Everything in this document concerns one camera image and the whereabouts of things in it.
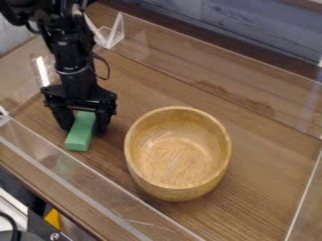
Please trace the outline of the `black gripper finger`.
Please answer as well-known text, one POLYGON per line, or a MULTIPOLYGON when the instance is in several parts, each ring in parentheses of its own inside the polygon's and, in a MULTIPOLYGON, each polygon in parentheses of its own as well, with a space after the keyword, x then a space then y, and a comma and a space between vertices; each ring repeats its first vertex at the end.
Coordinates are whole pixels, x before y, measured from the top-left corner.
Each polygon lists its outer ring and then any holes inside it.
POLYGON ((66 106, 50 106, 53 118, 63 131, 69 131, 74 123, 73 109, 66 106))
POLYGON ((110 109, 98 110, 96 112, 94 130, 98 135, 105 133, 112 115, 113 115, 113 111, 110 109))

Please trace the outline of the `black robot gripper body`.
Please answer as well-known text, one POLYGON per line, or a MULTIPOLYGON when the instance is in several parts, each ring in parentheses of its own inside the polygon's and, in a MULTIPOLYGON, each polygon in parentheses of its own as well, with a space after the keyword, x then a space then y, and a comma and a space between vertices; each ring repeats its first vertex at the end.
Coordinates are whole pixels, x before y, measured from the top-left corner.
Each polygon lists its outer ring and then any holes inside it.
POLYGON ((39 89, 46 107, 116 113, 117 95, 97 84, 90 72, 59 74, 58 80, 58 84, 39 89))

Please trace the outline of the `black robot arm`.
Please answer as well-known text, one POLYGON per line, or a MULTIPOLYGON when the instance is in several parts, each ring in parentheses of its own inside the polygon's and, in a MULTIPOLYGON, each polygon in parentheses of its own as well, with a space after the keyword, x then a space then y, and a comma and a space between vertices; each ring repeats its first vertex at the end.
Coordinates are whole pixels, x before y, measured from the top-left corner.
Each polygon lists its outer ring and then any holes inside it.
POLYGON ((94 33, 81 0, 0 0, 0 13, 11 25, 41 36, 53 55, 59 83, 39 92, 59 128, 70 130, 74 112, 85 111, 94 115, 94 133, 102 134, 117 112, 117 95, 97 83, 94 33))

